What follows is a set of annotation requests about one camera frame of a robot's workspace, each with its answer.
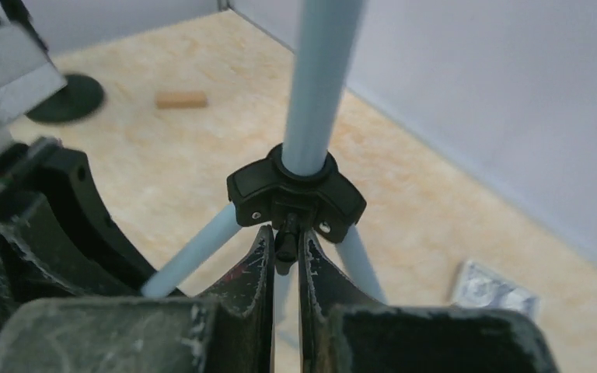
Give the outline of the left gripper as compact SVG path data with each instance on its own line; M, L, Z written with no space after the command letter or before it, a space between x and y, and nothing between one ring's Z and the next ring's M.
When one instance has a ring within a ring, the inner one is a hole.
M154 272L111 218L85 153L54 137L0 150L0 330L34 299L138 295Z

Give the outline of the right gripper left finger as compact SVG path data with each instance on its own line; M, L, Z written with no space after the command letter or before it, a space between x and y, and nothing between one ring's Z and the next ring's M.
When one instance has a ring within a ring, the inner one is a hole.
M0 372L271 372L273 232L195 297L42 298L0 332Z

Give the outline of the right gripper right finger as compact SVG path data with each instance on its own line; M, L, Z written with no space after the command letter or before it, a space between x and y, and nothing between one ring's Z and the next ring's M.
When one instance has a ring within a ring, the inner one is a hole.
M324 254L298 244L304 372L556 372L528 317L500 309L397 307L364 293Z

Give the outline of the blue music stand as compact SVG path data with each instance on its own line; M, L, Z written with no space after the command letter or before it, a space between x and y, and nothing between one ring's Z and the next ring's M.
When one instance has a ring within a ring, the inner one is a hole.
M326 165L337 109L365 3L306 1L302 8L281 164L298 176ZM235 207L219 212L141 289L162 298L225 245L239 230Z

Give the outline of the playing card box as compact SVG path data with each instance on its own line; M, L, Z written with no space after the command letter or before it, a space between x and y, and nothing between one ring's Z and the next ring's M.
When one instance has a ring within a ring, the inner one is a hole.
M460 264L450 301L463 308L512 310L532 320L542 303L533 291L472 260Z

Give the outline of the mint green microphone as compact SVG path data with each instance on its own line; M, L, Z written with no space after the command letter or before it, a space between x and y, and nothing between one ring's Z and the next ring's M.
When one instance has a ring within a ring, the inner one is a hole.
M67 84L26 117L42 124L65 124L85 119L93 115L105 102L103 86L94 78L79 74L65 74Z

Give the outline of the wooden block far left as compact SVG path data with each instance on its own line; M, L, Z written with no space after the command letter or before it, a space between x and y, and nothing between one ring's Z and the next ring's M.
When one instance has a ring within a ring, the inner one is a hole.
M193 109L208 106L208 97L203 91L161 91L155 94L158 109Z

